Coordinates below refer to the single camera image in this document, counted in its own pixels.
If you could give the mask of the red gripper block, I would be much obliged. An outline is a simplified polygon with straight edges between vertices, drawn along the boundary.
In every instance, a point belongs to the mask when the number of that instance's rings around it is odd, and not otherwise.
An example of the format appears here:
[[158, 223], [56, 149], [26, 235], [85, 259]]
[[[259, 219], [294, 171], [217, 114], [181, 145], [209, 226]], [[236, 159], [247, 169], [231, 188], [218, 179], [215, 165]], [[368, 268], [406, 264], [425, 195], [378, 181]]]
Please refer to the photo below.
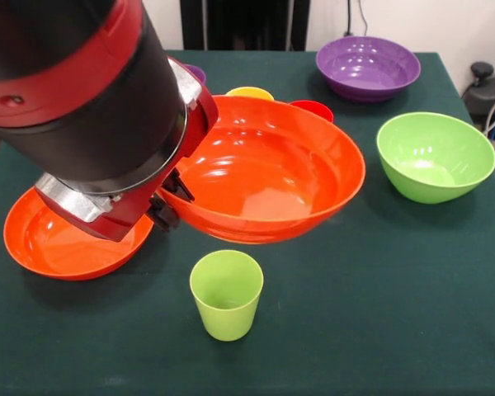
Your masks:
[[180, 218], [156, 190], [163, 189], [192, 202], [195, 197], [181, 179], [177, 164], [194, 153], [218, 119], [218, 108], [205, 88], [182, 88], [185, 113], [171, 136], [141, 170], [137, 181], [107, 192], [80, 191], [48, 173], [36, 183], [36, 193], [57, 215], [97, 238], [120, 241], [144, 215], [163, 232], [177, 228]]

